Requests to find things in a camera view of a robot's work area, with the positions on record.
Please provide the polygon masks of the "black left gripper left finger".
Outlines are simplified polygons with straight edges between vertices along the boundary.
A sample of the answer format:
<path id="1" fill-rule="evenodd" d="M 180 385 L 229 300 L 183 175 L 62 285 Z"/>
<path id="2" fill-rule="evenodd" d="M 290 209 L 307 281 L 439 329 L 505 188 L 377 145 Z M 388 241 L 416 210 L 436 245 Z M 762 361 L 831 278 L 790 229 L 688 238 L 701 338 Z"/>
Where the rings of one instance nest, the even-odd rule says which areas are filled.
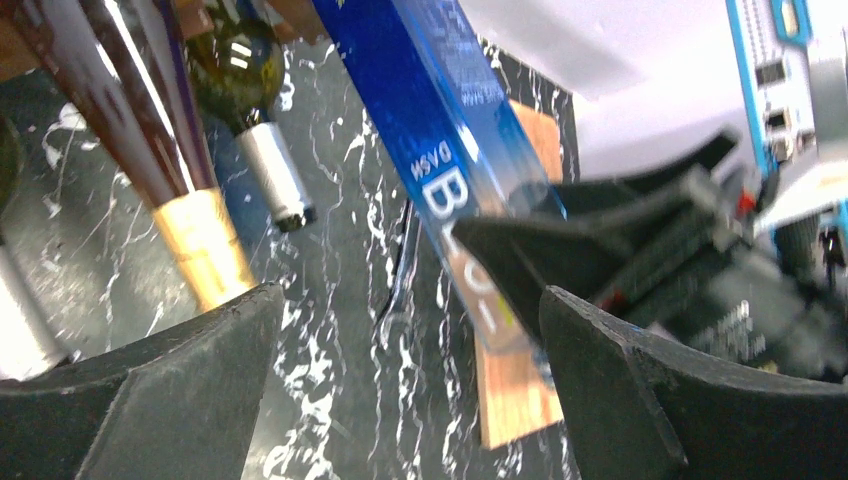
<path id="1" fill-rule="evenodd" d="M 5 479 L 237 479 L 277 352 L 262 284 L 147 338 L 1 385 Z"/>

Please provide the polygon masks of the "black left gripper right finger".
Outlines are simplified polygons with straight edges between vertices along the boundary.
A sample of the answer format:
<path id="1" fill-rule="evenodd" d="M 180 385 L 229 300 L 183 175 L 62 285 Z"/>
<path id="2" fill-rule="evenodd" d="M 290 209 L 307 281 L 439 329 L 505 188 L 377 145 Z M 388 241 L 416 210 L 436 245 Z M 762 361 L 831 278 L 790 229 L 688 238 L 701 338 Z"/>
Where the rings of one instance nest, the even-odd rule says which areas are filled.
<path id="1" fill-rule="evenodd" d="M 847 390 L 722 360 L 556 286 L 539 322 L 585 479 L 843 479 Z"/>

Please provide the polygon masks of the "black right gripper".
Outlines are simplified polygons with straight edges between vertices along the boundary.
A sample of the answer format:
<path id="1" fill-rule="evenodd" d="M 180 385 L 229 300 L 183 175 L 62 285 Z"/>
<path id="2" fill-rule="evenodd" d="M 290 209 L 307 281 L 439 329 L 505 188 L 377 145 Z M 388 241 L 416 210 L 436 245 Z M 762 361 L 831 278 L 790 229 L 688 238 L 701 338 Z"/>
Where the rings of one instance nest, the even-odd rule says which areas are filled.
<path id="1" fill-rule="evenodd" d="M 711 356 L 844 382 L 846 303 L 805 271 L 780 271 L 730 207 L 741 185 L 717 185 L 707 174 L 738 142 L 723 129 L 652 170 L 554 186 L 568 216 L 627 207 L 626 218 L 468 217 L 452 234 L 538 345 L 541 296 L 558 286 L 582 299 L 596 294 L 609 313 L 639 327 L 660 325 Z M 637 233 L 633 220 L 641 223 Z"/>

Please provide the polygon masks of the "blue transparent bottle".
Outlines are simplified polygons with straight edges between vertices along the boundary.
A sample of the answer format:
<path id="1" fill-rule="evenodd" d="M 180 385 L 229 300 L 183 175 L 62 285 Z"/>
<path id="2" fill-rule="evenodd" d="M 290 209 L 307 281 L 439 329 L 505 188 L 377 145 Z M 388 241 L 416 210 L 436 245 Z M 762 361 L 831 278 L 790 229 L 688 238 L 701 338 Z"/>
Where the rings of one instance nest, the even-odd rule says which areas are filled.
<path id="1" fill-rule="evenodd" d="M 565 214 L 456 1 L 315 5 L 481 342 L 528 336 L 488 271 L 453 237 L 461 218 Z"/>

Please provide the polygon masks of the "dark bottle grey cap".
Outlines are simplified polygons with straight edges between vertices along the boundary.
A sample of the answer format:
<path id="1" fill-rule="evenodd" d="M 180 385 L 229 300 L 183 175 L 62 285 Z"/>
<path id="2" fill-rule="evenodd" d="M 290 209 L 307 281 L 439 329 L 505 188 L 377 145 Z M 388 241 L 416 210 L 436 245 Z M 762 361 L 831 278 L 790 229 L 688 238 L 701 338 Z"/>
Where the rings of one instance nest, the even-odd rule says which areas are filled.
<path id="1" fill-rule="evenodd" d="M 23 152 L 19 135 L 1 119 L 1 208 L 19 184 Z M 1 243 L 1 379 L 27 381 L 68 363 L 69 353 L 57 340 L 5 242 Z"/>

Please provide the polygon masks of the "dark wine bottle gold cap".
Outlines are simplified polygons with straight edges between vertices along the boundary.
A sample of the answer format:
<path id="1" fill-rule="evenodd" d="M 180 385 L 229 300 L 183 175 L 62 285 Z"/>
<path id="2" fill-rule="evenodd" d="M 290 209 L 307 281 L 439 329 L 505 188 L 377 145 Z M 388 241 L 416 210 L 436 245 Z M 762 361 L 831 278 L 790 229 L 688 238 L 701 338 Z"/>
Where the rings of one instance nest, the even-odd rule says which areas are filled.
<path id="1" fill-rule="evenodd" d="M 226 210 L 169 1 L 5 1 L 21 34 L 127 175 L 201 311 L 256 282 Z"/>

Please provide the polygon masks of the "dark bottle black cap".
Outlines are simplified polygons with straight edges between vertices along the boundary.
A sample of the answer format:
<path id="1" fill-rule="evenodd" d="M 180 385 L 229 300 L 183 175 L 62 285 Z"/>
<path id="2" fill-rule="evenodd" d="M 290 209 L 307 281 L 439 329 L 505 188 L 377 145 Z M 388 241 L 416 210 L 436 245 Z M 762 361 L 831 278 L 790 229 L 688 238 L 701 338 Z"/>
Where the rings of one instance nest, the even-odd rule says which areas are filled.
<path id="1" fill-rule="evenodd" d="M 283 232 L 316 221 L 271 110 L 284 80 L 281 47 L 262 1 L 183 1 L 177 7 L 186 64 L 201 107 L 223 121 Z"/>

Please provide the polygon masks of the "wooden board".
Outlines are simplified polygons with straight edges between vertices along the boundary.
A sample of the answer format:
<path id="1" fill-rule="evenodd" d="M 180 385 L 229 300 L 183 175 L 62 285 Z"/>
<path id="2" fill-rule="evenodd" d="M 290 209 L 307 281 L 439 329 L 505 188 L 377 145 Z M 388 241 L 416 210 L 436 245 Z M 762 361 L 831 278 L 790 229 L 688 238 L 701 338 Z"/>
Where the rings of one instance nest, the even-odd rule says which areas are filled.
<path id="1" fill-rule="evenodd" d="M 562 180 L 560 133 L 555 119 L 515 100 L 510 104 L 548 176 Z M 484 449 L 495 450 L 563 420 L 557 394 L 542 380 L 530 349 L 492 355 L 476 338 L 475 361 Z"/>

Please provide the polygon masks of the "teal metal box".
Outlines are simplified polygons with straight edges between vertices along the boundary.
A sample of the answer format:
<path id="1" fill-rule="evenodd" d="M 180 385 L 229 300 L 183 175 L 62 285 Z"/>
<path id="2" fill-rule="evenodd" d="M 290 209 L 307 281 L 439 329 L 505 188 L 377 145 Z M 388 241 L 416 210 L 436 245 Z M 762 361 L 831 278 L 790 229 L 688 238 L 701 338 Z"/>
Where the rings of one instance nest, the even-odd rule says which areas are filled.
<path id="1" fill-rule="evenodd" d="M 783 272 L 847 265 L 847 4 L 729 1 L 726 11 L 766 200 L 754 221 Z"/>

